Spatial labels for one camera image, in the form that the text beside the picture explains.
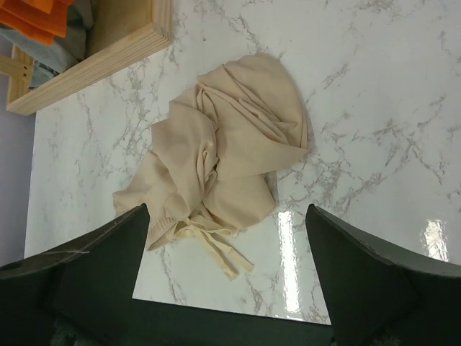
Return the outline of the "beige trousers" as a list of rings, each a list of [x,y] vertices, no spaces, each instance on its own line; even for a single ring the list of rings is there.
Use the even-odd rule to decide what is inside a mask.
[[[116,214],[145,205],[146,248],[197,239],[229,279],[253,269],[226,237],[274,209],[268,173],[308,153],[305,106],[280,61],[244,56],[198,76],[152,124],[151,147],[130,184],[113,194]]]

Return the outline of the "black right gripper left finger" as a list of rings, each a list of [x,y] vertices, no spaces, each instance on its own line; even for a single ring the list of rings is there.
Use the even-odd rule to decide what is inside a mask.
[[[150,217],[140,205],[105,225],[1,266],[1,344],[47,345],[62,319],[103,345],[126,333]]]

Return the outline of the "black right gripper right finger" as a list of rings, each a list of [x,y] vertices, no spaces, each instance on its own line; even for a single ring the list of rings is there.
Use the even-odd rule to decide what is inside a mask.
[[[459,345],[460,266],[311,204],[305,225],[337,345]]]

